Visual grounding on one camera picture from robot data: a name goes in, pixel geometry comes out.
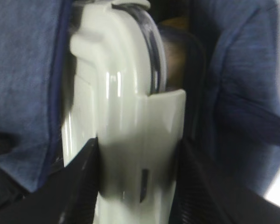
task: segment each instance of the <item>white plastic casing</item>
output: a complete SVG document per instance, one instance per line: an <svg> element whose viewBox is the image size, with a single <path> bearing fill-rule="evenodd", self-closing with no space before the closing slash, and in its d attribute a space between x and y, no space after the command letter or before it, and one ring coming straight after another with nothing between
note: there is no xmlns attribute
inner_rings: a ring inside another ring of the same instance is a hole
<svg viewBox="0 0 280 224"><path fill-rule="evenodd" d="M128 13L112 9L128 2L149 8L144 0L86 4L71 37L77 67L73 87L70 78L63 83L64 164L98 137L102 182L94 223L167 224L185 92L149 95L150 60L141 30ZM144 169L147 193L140 202Z"/></svg>

